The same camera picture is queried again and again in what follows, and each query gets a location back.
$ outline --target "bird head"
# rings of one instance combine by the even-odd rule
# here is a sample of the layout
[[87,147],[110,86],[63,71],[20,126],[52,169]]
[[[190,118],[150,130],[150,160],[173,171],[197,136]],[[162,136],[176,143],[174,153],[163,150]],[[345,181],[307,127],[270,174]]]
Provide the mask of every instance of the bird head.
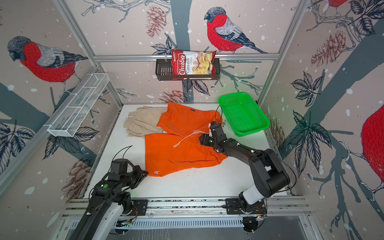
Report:
[[207,14],[205,15],[204,17],[204,20],[207,20],[209,21],[210,23],[212,23],[214,21],[214,19],[218,16],[218,15],[221,15],[221,14],[226,14],[224,8],[222,7],[213,7],[213,8],[210,8],[208,11],[207,11]]
[[17,36],[8,42],[8,52],[13,61],[25,61],[24,47],[32,41],[24,36]]

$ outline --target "white mesh shelf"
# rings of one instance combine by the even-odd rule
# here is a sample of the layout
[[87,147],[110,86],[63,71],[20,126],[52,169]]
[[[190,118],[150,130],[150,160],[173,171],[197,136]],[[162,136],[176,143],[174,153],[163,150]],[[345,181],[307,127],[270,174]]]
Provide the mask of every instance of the white mesh shelf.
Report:
[[90,74],[84,86],[77,93],[71,93],[75,96],[52,123],[48,132],[55,137],[73,137],[108,82],[109,77],[105,73]]

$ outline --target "white drawstring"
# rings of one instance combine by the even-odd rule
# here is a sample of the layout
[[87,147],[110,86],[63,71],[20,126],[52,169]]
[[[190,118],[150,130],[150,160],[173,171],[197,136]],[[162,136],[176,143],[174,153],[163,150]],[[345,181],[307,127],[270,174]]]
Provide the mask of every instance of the white drawstring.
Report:
[[198,133],[206,133],[208,134],[208,132],[203,132],[203,131],[193,131],[193,133],[189,134],[188,136],[186,136],[185,138],[183,138],[178,144],[174,145],[173,147],[177,147],[184,139],[186,139],[187,137],[191,136],[191,135],[194,135],[194,134],[198,134]]

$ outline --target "orange shorts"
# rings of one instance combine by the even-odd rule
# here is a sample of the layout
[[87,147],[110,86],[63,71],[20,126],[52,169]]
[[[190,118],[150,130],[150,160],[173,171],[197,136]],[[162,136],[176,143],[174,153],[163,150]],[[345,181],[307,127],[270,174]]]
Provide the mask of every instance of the orange shorts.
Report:
[[212,147],[200,145],[201,133],[184,139],[193,131],[209,132],[208,124],[215,120],[215,111],[201,111],[176,103],[168,103],[168,111],[161,115],[158,127],[168,134],[145,136],[145,166],[149,176],[163,177],[188,168],[212,167],[227,156]]

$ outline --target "green plastic basket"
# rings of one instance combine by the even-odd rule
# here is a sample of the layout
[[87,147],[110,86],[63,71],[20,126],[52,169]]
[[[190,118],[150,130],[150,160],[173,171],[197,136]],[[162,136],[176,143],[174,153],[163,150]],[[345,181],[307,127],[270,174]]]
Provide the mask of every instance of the green plastic basket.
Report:
[[218,103],[236,136],[245,136],[270,126],[270,121],[247,93],[238,92],[221,96]]

